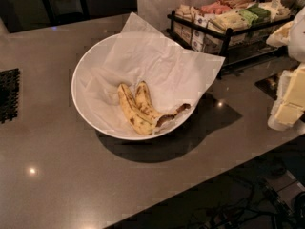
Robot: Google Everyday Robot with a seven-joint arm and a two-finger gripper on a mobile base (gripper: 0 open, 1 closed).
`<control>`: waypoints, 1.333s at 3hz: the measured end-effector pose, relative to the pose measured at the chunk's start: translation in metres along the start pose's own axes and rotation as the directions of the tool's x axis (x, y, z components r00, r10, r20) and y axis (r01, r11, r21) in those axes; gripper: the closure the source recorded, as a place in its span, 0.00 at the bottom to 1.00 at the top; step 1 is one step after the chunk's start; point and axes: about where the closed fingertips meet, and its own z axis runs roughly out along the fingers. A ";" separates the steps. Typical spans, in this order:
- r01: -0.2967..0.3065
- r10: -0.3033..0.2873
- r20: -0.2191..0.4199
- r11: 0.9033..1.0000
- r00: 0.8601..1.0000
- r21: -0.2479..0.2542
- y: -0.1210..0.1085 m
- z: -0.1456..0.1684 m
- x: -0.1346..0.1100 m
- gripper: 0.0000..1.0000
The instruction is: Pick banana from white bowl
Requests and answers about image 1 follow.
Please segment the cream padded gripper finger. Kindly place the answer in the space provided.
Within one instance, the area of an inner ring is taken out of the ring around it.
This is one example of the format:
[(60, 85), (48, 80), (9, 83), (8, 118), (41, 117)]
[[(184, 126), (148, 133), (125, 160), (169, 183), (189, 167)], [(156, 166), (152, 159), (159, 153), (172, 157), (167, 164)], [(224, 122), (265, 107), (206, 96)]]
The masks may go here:
[(305, 64), (281, 74), (276, 96), (268, 126), (285, 131), (292, 128), (305, 113)]

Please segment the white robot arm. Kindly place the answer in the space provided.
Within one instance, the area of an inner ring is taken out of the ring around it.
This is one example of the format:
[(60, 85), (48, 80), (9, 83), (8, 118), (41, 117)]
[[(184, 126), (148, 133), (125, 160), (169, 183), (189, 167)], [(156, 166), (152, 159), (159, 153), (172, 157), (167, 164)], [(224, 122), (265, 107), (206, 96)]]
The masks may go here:
[(299, 62), (295, 70), (284, 70), (279, 77), (276, 101), (268, 126), (277, 131), (292, 128), (305, 113), (305, 8), (295, 19), (276, 30), (267, 44), (286, 46), (288, 55)]

